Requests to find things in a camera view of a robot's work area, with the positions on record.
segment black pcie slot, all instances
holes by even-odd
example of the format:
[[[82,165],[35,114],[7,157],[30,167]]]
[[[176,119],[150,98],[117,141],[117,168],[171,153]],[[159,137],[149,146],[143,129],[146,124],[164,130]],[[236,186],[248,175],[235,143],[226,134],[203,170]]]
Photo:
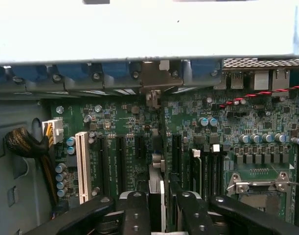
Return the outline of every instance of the black pcie slot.
[[[201,164],[202,164],[202,174],[204,176],[203,180],[202,180],[202,199],[204,199],[205,201],[208,200],[208,155],[207,154],[202,154],[201,155]]]
[[[223,154],[219,154],[217,156],[217,168],[216,168],[216,194],[217,195],[223,195],[223,162],[224,161],[224,155]]]
[[[214,187],[215,187],[215,168],[216,165],[216,156],[213,154],[208,154],[208,181],[207,181],[207,192],[208,192],[208,200],[214,195]]]
[[[109,177],[109,162],[108,162],[108,145],[105,136],[96,138],[97,156],[99,162],[100,178],[102,179],[102,192],[104,195],[110,195],[110,177]]]
[[[116,136],[115,151],[116,168],[118,175],[118,193],[120,195],[127,190],[125,135]]]
[[[182,182],[182,136],[172,135],[172,172],[177,173]]]
[[[136,158],[145,158],[145,139],[143,135],[137,135],[134,137],[135,144],[135,156]]]

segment vent grille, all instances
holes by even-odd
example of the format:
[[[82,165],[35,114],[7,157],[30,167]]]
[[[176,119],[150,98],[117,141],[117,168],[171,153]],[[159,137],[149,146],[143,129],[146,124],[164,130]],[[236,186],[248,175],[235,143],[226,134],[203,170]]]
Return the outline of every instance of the vent grille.
[[[260,68],[291,68],[299,67],[298,59],[262,60],[258,58],[225,59],[223,69],[260,69]]]

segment electrolytic capacitor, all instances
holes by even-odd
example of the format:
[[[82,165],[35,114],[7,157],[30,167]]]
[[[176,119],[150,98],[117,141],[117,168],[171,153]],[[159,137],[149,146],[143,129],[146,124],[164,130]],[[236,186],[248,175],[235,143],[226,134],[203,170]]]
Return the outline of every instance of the electrolytic capacitor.
[[[97,136],[97,132],[96,131],[90,131],[90,133],[89,133],[89,137],[90,138],[94,138],[96,136]]]
[[[272,136],[269,134],[264,134],[264,135],[262,135],[262,140],[267,143],[270,143],[272,141]]]
[[[201,117],[201,118],[198,120],[198,123],[199,123],[201,126],[207,126],[207,125],[208,125],[208,119],[205,118],[205,117]]]
[[[89,144],[95,143],[96,142],[96,138],[89,138]]]
[[[275,140],[277,142],[283,143],[283,142],[285,142],[285,135],[278,133],[275,135]]]
[[[242,143],[248,143],[249,142],[249,138],[246,135],[241,135],[239,137],[239,141],[242,142]]]
[[[210,125],[210,126],[217,126],[217,124],[218,124],[217,119],[215,119],[215,118],[213,118],[213,117],[209,117],[209,118],[208,118],[208,122],[209,122],[209,125]]]
[[[67,148],[67,153],[69,155],[74,155],[75,154],[75,148],[74,147],[69,147]]]
[[[251,135],[251,142],[253,143],[259,143],[260,142],[260,137],[258,135]]]
[[[65,171],[61,172],[60,174],[56,175],[56,181],[61,182],[63,181],[67,176],[67,173]]]
[[[58,197],[64,197],[67,193],[68,189],[67,188],[63,188],[61,190],[58,190],[57,195]]]
[[[293,137],[293,138],[291,138],[291,142],[294,144],[299,144],[299,138]]]
[[[91,122],[92,121],[92,117],[91,115],[86,115],[84,118],[83,118],[83,122],[84,123],[88,123],[88,122]]]
[[[56,168],[55,171],[60,174],[61,172],[63,172],[65,169],[67,168],[67,166],[64,163],[59,163]]]
[[[75,137],[70,137],[69,139],[67,139],[67,146],[72,147],[75,145]]]
[[[63,180],[57,183],[57,189],[63,189],[67,185],[67,180]]]

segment metal bracket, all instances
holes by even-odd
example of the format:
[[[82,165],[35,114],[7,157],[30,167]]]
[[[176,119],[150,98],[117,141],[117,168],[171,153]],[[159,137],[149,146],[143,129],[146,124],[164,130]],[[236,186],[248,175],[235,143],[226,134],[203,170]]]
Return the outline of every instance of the metal bracket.
[[[286,172],[280,172],[279,176],[270,181],[242,181],[239,174],[234,173],[227,187],[227,196],[246,193],[250,187],[266,186],[268,191],[287,192],[290,190],[289,178]]]

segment pcie slot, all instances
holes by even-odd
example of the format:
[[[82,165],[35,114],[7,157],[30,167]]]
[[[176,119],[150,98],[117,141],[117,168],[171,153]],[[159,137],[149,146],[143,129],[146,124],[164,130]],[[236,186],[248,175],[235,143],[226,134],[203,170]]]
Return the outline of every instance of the pcie slot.
[[[97,157],[99,162],[100,178],[102,179],[101,190],[104,195],[110,195],[107,138],[105,136],[97,137],[96,144],[97,144]]]
[[[207,184],[208,184],[208,200],[214,195],[214,187],[215,187],[215,166],[216,166],[216,156],[213,154],[208,154],[208,174],[207,174]]]
[[[118,179],[118,193],[127,190],[127,171],[126,171],[126,148],[125,148],[125,135],[118,135],[115,138],[116,148],[116,167]]]
[[[172,135],[172,172],[177,173],[181,182],[182,179],[182,136]]]
[[[223,160],[224,156],[223,154],[219,154],[217,156],[217,167],[216,167],[216,194],[217,195],[223,195]]]
[[[135,156],[136,158],[145,157],[145,139],[143,135],[137,135],[134,137],[135,144]]]
[[[77,172],[79,181],[80,204],[92,198],[90,155],[88,147],[88,133],[75,134]]]

